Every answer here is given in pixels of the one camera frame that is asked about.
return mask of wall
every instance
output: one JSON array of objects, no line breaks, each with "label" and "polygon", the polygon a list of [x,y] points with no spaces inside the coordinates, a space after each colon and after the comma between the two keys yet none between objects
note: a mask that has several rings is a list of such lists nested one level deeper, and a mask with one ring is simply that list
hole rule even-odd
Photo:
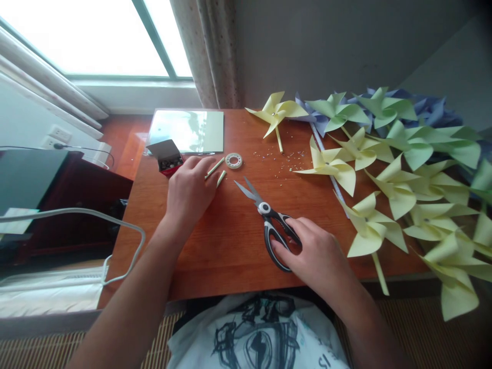
[{"label": "wall", "polygon": [[236,0],[245,106],[399,85],[475,13],[465,0]]},{"label": "wall", "polygon": [[447,96],[448,108],[477,131],[492,127],[492,43],[483,14],[462,29],[415,70],[401,87]]},{"label": "wall", "polygon": [[[37,103],[24,98],[10,86],[0,84],[0,146],[38,148],[53,124],[72,133],[69,145],[91,149],[100,149],[103,146],[102,142],[51,114]],[[80,151],[86,154],[84,158],[97,157],[104,161],[107,157],[107,154],[98,156],[97,152],[91,150]]]}]

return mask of woven mat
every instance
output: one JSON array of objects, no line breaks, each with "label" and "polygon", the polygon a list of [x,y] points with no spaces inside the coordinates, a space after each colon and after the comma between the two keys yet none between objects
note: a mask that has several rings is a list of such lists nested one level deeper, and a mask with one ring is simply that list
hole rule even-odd
[{"label": "woven mat", "polygon": [[[444,323],[438,297],[379,300],[377,304],[390,328],[408,356],[418,368],[486,367],[488,344],[492,329],[492,314],[488,305]],[[171,354],[167,341],[174,323],[183,313],[166,317],[142,368],[165,368]],[[343,324],[337,320],[336,329],[345,347],[349,365],[349,339]],[[57,334],[29,339],[0,341],[0,368],[63,368],[84,332]]]}]

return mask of small box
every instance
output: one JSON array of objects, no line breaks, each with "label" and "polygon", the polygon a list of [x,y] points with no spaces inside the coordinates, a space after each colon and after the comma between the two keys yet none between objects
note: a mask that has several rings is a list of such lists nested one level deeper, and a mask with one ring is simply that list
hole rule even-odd
[{"label": "small box", "polygon": [[170,178],[185,162],[178,147],[171,139],[148,145],[147,149],[157,159],[159,171],[167,178]]}]

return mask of black cable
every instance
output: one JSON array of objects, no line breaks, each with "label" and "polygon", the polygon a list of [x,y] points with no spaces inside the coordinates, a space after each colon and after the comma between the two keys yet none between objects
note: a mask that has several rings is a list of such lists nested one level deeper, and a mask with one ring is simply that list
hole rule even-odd
[{"label": "black cable", "polygon": [[0,149],[2,148],[15,148],[15,149],[29,149],[29,150],[42,150],[42,149],[37,149],[37,148],[26,148],[24,146],[0,146]]},{"label": "black cable", "polygon": [[109,156],[111,156],[111,159],[113,159],[113,164],[111,164],[111,167],[114,167],[114,156],[109,151],[98,150],[98,149],[90,149],[90,148],[83,148],[83,147],[80,147],[80,146],[62,145],[60,143],[56,143],[56,144],[53,145],[53,148],[54,149],[57,149],[57,150],[61,150],[61,149],[67,148],[67,147],[73,148],[73,149],[84,149],[84,150],[93,150],[93,151],[105,152],[106,154],[108,154]]}]

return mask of scissors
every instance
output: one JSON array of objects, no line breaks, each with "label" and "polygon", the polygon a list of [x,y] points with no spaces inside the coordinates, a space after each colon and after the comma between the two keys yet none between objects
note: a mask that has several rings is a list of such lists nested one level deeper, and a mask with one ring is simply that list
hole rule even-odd
[{"label": "scissors", "polygon": [[272,250],[272,244],[270,241],[270,236],[273,235],[273,237],[280,242],[287,250],[289,249],[288,243],[286,242],[285,238],[278,233],[278,231],[275,229],[272,223],[272,219],[275,219],[277,222],[280,223],[282,226],[283,230],[285,233],[287,233],[288,236],[290,236],[294,242],[296,242],[299,246],[302,246],[301,240],[297,236],[296,232],[285,222],[286,219],[292,218],[289,215],[285,214],[280,214],[277,213],[275,210],[272,209],[272,207],[263,199],[261,196],[256,192],[255,188],[253,185],[248,181],[246,177],[244,177],[244,180],[248,184],[250,191],[248,191],[246,188],[244,188],[242,185],[240,185],[238,182],[234,181],[237,186],[241,189],[244,195],[249,197],[251,200],[255,200],[255,206],[258,210],[258,213],[261,214],[263,217],[263,220],[265,221],[265,229],[264,229],[264,237],[265,237],[265,245],[266,245],[266,250],[268,251],[268,254],[273,260],[273,263],[277,265],[282,271],[284,272],[291,272],[289,268],[287,268],[285,265],[283,265],[278,259],[277,256],[275,256],[273,250]]}]

